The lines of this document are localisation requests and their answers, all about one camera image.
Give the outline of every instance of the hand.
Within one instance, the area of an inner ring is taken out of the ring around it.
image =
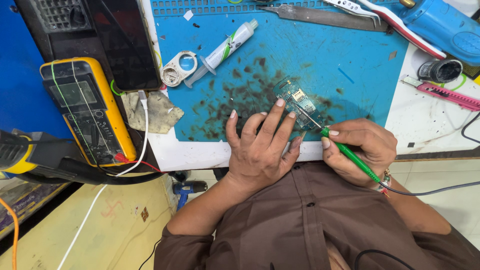
[[[322,137],[325,163],[351,184],[371,189],[378,188],[379,184],[343,155],[334,142],[359,146],[362,151],[355,154],[383,180],[384,171],[396,157],[397,140],[394,135],[364,118],[336,123],[329,129],[330,139]]]
[[[244,125],[241,138],[237,135],[238,115],[232,111],[227,121],[227,140],[232,149],[230,170],[223,179],[229,181],[239,191],[252,195],[274,184],[293,166],[300,155],[301,137],[295,137],[289,150],[282,156],[287,145],[296,115],[290,112],[275,133],[285,107],[285,101],[279,99],[269,114],[266,112],[252,115]],[[264,122],[257,134],[257,128]]]

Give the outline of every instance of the bracelet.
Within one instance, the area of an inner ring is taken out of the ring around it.
[[[392,182],[390,181],[392,179],[392,175],[390,174],[390,170],[389,169],[386,169],[385,172],[384,172],[385,176],[384,176],[384,180],[382,181],[383,184],[385,184],[386,186],[388,187],[391,187],[392,186]],[[376,191],[380,192],[380,193],[383,193],[385,194],[387,197],[390,197],[387,192],[388,192],[388,189],[383,187],[382,185],[380,185]]]

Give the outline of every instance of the blue work mat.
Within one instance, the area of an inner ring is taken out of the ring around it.
[[[394,3],[376,4],[401,6]],[[320,1],[291,4],[339,11]],[[259,24],[254,35],[217,67],[216,76],[208,72],[193,89],[184,83],[168,88],[171,101],[185,112],[175,125],[179,141],[226,141],[225,123],[232,109],[241,116],[240,132],[250,115],[270,111],[276,101],[272,89],[288,75],[317,101],[325,124],[365,117],[385,125],[407,51],[403,37],[281,19],[258,10],[260,5],[246,0],[236,5],[227,0],[152,1],[163,64],[191,50],[200,67],[199,56],[209,55],[242,23],[255,18]],[[195,11],[189,21],[183,17],[188,9]],[[389,60],[394,51],[396,57]],[[295,125],[291,138],[300,133]],[[308,132],[305,140],[320,140],[319,131]]]

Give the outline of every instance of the circuit board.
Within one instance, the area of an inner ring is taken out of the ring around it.
[[[273,92],[277,98],[283,98],[283,100],[285,100],[285,109],[287,109],[288,112],[294,111],[297,113],[297,124],[302,130],[315,129],[317,125],[303,115],[293,103],[296,103],[304,109],[309,116],[316,119],[319,124],[322,124],[324,121],[324,118],[320,115],[319,111],[312,103],[312,100],[308,98],[304,89],[302,89],[297,82],[292,81],[290,76],[281,80],[273,88]]]

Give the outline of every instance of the label on syringe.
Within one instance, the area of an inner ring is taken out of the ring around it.
[[[212,68],[218,67],[221,62],[230,56],[230,54],[232,54],[251,36],[252,33],[250,33],[245,24],[242,24],[235,32],[233,32],[231,38],[227,38],[209,56],[207,56],[205,60]]]

